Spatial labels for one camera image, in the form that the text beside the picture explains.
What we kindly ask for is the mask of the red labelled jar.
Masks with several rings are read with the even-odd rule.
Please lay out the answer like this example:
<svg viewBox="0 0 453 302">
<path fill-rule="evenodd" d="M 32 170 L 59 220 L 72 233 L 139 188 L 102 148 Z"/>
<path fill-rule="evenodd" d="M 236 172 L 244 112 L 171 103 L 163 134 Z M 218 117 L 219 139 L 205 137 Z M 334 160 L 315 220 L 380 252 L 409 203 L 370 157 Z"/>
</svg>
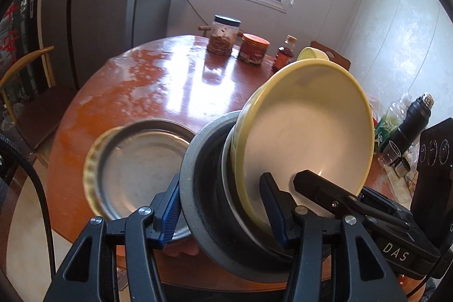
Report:
<svg viewBox="0 0 453 302">
<path fill-rule="evenodd" d="M 244 63 L 260 65 L 266 55 L 270 43 L 256 35 L 244 33 L 238 59 Z"/>
</svg>

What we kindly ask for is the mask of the brown sauce bottle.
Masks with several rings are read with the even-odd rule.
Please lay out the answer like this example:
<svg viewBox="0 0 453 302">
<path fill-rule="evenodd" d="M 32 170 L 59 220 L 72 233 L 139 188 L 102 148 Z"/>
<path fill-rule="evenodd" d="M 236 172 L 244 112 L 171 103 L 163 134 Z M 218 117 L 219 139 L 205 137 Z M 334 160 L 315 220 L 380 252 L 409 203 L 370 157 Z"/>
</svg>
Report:
<svg viewBox="0 0 453 302">
<path fill-rule="evenodd" d="M 289 62 L 293 59 L 293 49 L 296 45 L 296 42 L 297 38 L 293 37 L 292 35 L 288 35 L 283 45 L 278 48 L 272 66 L 272 71 L 274 73 L 286 67 L 287 64 L 289 64 Z"/>
</svg>

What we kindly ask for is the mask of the clear jar black lid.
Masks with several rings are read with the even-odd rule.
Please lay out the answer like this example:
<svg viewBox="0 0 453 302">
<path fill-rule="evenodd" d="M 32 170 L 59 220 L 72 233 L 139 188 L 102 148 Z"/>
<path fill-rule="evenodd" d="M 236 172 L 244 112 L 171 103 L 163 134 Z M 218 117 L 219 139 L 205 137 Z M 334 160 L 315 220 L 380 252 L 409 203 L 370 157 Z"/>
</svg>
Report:
<svg viewBox="0 0 453 302">
<path fill-rule="evenodd" d="M 229 57 L 240 31 L 241 21 L 229 16 L 216 14 L 210 29 L 207 51 Z"/>
</svg>

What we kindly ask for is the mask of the yellow wooden chair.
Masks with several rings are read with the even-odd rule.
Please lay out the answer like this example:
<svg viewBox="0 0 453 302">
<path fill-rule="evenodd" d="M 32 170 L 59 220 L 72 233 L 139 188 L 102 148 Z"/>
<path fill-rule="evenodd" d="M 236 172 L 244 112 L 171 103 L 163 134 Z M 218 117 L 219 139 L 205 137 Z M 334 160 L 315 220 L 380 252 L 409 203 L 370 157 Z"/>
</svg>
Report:
<svg viewBox="0 0 453 302">
<path fill-rule="evenodd" d="M 61 119 L 77 93 L 74 88 L 56 83 L 50 58 L 50 53 L 54 49 L 54 46 L 49 46 L 27 53 L 12 64 L 1 78 L 1 96 L 6 110 L 21 138 L 34 151 L 57 130 Z M 24 102 L 24 108 L 18 115 L 8 98 L 6 86 L 15 76 L 26 70 L 36 60 L 42 63 L 48 88 L 41 93 L 33 92 L 31 97 Z"/>
</svg>

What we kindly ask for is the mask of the wooden chair by wall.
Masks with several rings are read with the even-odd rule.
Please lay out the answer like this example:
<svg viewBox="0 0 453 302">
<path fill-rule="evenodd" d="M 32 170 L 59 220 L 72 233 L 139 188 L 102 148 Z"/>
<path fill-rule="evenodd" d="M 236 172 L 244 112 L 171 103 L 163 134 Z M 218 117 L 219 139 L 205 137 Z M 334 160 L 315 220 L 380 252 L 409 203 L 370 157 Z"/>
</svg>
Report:
<svg viewBox="0 0 453 302">
<path fill-rule="evenodd" d="M 319 49 L 320 51 L 323 51 L 324 53 L 326 53 L 331 62 L 338 64 L 339 66 L 345 68 L 346 70 L 350 69 L 350 66 L 351 66 L 350 60 L 343 57 L 340 53 L 333 50 L 332 48 L 329 48 L 321 43 L 318 43 L 318 41 L 315 41 L 315 40 L 312 40 L 310 42 L 310 47 Z"/>
</svg>

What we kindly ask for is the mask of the grey refrigerator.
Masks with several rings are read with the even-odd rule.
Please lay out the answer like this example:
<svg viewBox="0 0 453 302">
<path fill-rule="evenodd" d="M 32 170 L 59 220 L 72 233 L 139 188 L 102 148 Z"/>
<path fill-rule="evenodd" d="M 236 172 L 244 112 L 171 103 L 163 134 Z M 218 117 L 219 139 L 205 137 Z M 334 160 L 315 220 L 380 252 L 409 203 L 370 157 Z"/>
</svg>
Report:
<svg viewBox="0 0 453 302">
<path fill-rule="evenodd" d="M 171 0 L 16 0 L 20 53 L 53 46 L 57 83 L 80 88 L 110 58 L 165 38 Z"/>
</svg>

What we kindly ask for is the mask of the black thermos flask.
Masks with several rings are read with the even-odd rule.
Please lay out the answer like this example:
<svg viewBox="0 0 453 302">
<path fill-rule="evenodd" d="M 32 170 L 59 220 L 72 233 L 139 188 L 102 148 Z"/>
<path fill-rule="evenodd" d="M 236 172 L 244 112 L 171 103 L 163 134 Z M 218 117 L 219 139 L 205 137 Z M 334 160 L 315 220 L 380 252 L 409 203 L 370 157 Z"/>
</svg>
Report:
<svg viewBox="0 0 453 302">
<path fill-rule="evenodd" d="M 390 141 L 396 145 L 401 154 L 407 151 L 427 126 L 434 102 L 430 93 L 424 93 L 409 106 L 405 119 L 390 136 Z"/>
</svg>

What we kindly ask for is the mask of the steel bowl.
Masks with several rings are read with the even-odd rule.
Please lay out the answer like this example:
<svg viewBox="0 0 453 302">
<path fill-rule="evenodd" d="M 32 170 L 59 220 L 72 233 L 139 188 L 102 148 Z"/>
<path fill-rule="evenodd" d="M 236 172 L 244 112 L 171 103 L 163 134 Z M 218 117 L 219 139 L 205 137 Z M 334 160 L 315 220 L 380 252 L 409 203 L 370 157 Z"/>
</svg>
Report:
<svg viewBox="0 0 453 302">
<path fill-rule="evenodd" d="M 238 233 L 247 235 L 256 243 L 273 243 L 275 239 L 273 238 L 273 233 L 270 230 L 270 227 L 267 226 L 265 227 L 265 230 L 262 230 L 249 217 L 240 202 L 230 159 L 230 148 L 235 128 L 236 127 L 233 126 L 230 132 L 228 132 L 226 141 L 223 144 L 222 153 L 220 155 L 221 184 L 218 192 L 223 195 L 223 207 L 229 209 L 232 213 L 231 218 L 233 220 L 231 223 L 232 226 L 236 227 Z"/>
<path fill-rule="evenodd" d="M 292 257 L 278 244 L 256 243 L 232 226 L 223 207 L 220 155 L 239 113 L 233 111 L 208 123 L 188 146 L 180 167 L 183 216 L 200 248 L 224 270 L 260 283 L 285 282 Z"/>
</svg>

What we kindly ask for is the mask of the clear plastic cup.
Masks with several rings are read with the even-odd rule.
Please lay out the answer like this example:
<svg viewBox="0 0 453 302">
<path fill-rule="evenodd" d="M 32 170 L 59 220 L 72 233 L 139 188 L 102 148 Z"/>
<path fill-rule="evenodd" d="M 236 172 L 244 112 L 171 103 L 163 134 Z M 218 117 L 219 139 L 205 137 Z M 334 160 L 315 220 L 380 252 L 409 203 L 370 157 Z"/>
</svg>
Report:
<svg viewBox="0 0 453 302">
<path fill-rule="evenodd" d="M 383 145 L 383 150 L 379 153 L 378 162 L 380 166 L 390 166 L 401 157 L 401 151 L 391 140 Z"/>
</svg>

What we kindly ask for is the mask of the pink plastic bowl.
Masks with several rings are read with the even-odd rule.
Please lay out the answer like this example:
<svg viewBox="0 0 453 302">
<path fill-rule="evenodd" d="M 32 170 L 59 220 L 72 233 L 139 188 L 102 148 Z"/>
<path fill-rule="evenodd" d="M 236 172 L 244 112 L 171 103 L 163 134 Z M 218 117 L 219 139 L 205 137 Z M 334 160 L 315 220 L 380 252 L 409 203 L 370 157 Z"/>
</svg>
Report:
<svg viewBox="0 0 453 302">
<path fill-rule="evenodd" d="M 182 254 L 197 256 L 200 253 L 200 246 L 193 237 L 170 243 L 163 252 L 170 257 L 179 257 Z"/>
</svg>

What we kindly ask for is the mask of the round steel plate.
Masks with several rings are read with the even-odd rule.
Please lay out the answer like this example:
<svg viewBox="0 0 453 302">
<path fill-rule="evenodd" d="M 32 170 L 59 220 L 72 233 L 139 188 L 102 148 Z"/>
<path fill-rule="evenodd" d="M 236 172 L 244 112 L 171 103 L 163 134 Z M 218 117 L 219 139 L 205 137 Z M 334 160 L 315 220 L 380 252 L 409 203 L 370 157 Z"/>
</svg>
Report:
<svg viewBox="0 0 453 302">
<path fill-rule="evenodd" d="M 167 119 L 143 119 L 101 134 L 84 161 L 84 195 L 95 215 L 122 219 L 167 190 L 195 137 Z"/>
</svg>

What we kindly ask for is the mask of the green drink bottle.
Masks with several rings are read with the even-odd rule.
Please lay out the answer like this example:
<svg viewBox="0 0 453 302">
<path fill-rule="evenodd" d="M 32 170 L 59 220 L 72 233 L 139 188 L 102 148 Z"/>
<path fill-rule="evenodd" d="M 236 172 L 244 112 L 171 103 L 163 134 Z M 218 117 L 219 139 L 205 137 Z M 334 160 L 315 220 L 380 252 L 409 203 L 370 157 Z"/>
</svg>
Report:
<svg viewBox="0 0 453 302">
<path fill-rule="evenodd" d="M 409 92 L 404 93 L 399 100 L 390 104 L 375 127 L 374 153 L 380 153 L 389 140 L 390 135 L 404 121 L 407 110 L 412 103 L 412 96 Z"/>
</svg>

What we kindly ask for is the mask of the yellow ceramic bowl with handle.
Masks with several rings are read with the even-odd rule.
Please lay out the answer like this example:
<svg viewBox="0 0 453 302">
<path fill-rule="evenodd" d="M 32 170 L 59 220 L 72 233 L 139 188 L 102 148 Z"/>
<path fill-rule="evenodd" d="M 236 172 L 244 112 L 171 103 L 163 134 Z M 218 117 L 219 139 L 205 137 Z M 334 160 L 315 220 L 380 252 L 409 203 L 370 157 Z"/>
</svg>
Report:
<svg viewBox="0 0 453 302">
<path fill-rule="evenodd" d="M 353 75 L 321 58 L 295 61 L 249 98 L 236 121 L 230 160 L 241 206 L 271 234 L 259 189 L 260 176 L 269 172 L 297 204 L 328 217 L 328 210 L 295 190 L 295 175 L 308 169 L 358 195 L 373 150 L 372 112 Z"/>
</svg>

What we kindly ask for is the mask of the steel thermos cup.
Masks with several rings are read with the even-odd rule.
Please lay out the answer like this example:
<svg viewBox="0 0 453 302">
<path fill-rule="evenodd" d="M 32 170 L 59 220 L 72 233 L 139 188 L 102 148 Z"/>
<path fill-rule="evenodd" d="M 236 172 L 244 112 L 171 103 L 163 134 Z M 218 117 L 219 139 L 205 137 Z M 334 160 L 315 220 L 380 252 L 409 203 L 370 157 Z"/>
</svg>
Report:
<svg viewBox="0 0 453 302">
<path fill-rule="evenodd" d="M 396 175 L 398 176 L 398 178 L 403 178 L 409 172 L 411 172 L 411 166 L 410 166 L 408 160 L 404 156 L 398 158 L 395 161 L 395 163 L 393 165 L 393 169 L 394 169 Z"/>
</svg>

